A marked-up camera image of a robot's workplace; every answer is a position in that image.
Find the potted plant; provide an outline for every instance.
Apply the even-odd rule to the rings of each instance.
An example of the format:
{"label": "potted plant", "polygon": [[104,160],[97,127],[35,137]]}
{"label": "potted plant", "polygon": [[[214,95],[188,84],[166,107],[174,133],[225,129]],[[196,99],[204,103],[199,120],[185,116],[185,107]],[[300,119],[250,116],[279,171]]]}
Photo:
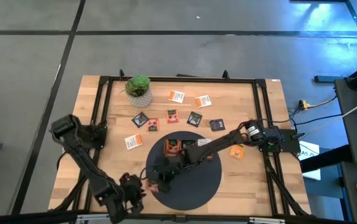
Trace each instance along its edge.
{"label": "potted plant", "polygon": [[146,75],[136,75],[126,82],[126,95],[133,106],[144,108],[151,103],[150,82],[151,80]]}

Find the white pot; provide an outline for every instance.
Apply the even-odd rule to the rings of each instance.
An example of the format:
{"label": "white pot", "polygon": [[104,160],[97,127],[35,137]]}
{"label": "white pot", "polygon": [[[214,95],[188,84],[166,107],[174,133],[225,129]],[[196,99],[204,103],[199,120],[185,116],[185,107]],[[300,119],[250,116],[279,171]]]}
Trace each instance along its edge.
{"label": "white pot", "polygon": [[148,87],[148,91],[146,91],[146,93],[142,96],[133,97],[133,96],[130,96],[127,93],[127,91],[126,91],[126,95],[128,97],[128,100],[130,101],[130,103],[133,106],[135,106],[136,108],[144,108],[144,107],[148,106],[152,101],[152,91],[151,91],[150,87]]}

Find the wooden table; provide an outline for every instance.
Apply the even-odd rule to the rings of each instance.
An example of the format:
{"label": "wooden table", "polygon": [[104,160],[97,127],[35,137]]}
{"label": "wooden table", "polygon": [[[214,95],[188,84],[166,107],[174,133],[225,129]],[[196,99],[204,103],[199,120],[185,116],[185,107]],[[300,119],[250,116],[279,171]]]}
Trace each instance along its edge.
{"label": "wooden table", "polygon": [[[84,76],[77,95],[73,114],[78,116],[83,124],[90,122],[93,102],[97,92],[99,76]],[[288,119],[285,97],[280,80],[266,80],[272,117],[276,121]],[[103,105],[105,89],[101,103]],[[101,150],[98,167],[111,178],[118,181],[124,172],[140,174],[145,166],[147,155],[153,144],[175,131],[192,131],[205,138],[216,139],[235,129],[242,121],[256,119],[254,94],[252,85],[245,83],[192,83],[192,82],[152,82],[152,103],[143,109],[133,107],[125,95],[124,82],[114,81],[111,101],[107,114],[107,140]],[[185,92],[182,104],[168,100],[170,90]],[[209,95],[212,106],[197,108],[194,98]],[[260,104],[263,118],[266,117],[262,92],[259,89]],[[177,109],[179,123],[166,122],[166,110]],[[147,132],[145,125],[137,128],[131,119],[143,111],[150,118],[159,118],[159,131]],[[203,115],[198,128],[186,123],[191,111]],[[225,131],[212,132],[210,119],[224,120]],[[277,123],[280,128],[289,129],[290,122]],[[127,150],[124,138],[133,134],[141,134],[143,145]],[[215,196],[207,204],[189,211],[173,210],[159,203],[152,194],[143,199],[142,214],[186,214],[186,215],[258,215],[271,216],[271,207],[266,182],[265,167],[262,154],[256,147],[246,147],[243,160],[229,156],[229,149],[218,152],[222,163],[222,178]],[[302,171],[298,160],[289,153],[281,153],[285,185],[294,199],[306,211],[310,212]],[[79,176],[79,168],[70,156],[62,158],[52,191],[49,208],[58,206],[72,190]],[[85,200],[87,187],[82,191],[80,206]],[[278,211],[282,211],[279,189],[275,186]],[[107,212],[106,207],[99,207],[92,199],[91,212]]]}

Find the black circular mat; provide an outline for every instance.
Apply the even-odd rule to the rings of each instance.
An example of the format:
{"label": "black circular mat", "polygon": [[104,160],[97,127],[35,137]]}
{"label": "black circular mat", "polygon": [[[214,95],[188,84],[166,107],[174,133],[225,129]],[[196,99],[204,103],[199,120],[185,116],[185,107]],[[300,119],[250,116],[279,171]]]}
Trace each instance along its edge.
{"label": "black circular mat", "polygon": [[[146,166],[153,165],[157,156],[163,155],[165,139],[197,140],[204,138],[189,131],[178,131],[161,138],[152,147],[146,159]],[[207,203],[217,192],[221,181],[221,161],[218,153],[212,161],[204,161],[188,172],[177,175],[171,182],[168,193],[153,193],[163,205],[176,210],[192,210]]]}

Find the concrete floor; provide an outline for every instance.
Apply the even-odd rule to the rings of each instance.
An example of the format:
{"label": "concrete floor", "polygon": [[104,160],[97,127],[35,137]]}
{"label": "concrete floor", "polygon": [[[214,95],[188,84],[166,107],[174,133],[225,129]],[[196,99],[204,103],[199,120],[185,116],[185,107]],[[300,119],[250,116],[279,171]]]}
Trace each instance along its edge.
{"label": "concrete floor", "polygon": [[[357,12],[357,0],[351,0]],[[70,30],[79,0],[0,0],[0,29]],[[290,1],[87,1],[79,30],[296,30],[351,31],[357,27],[344,3]],[[67,36],[0,35],[0,215],[20,178]],[[50,121],[71,113],[82,75],[177,73],[220,77],[279,78],[288,107],[334,96],[315,75],[347,76],[357,70],[357,39],[212,35],[76,36]],[[296,122],[339,113],[337,101],[300,113]],[[327,120],[301,126],[307,132]],[[322,147],[347,142],[342,122],[309,135]],[[48,206],[60,146],[45,134],[22,209]],[[338,200],[310,197],[312,212],[341,219]]]}

